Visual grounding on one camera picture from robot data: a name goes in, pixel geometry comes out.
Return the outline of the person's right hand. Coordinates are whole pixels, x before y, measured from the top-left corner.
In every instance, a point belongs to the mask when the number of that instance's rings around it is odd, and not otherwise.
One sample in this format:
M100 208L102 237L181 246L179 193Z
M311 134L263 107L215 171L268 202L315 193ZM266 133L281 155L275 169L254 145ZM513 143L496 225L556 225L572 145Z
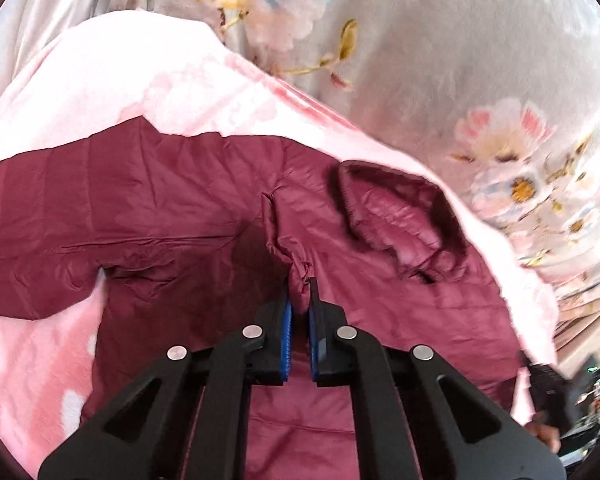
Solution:
M524 428L533 437L545 444L553 453L557 454L560 449L559 430L553 426L548 426L545 422L545 413L536 412L530 422L524 425Z

